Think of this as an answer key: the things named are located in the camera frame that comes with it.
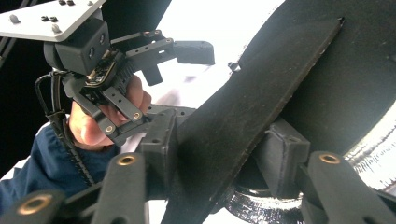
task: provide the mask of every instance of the white surface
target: white surface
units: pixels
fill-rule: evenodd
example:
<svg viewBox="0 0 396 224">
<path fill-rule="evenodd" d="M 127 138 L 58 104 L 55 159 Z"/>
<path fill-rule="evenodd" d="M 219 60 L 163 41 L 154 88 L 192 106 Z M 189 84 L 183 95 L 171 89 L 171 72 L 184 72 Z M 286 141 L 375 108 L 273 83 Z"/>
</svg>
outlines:
<svg viewBox="0 0 396 224">
<path fill-rule="evenodd" d="M 60 42 L 69 37 L 91 14 L 106 0 L 74 0 L 75 5 L 61 6 L 58 1 L 52 1 L 33 7 L 9 11 L 0 14 L 0 36 Z M 13 24 L 9 17 L 15 15 L 20 23 Z M 57 22 L 41 20 L 42 16 L 56 17 Z M 57 24 L 60 33 L 52 31 L 52 24 Z"/>
</svg>

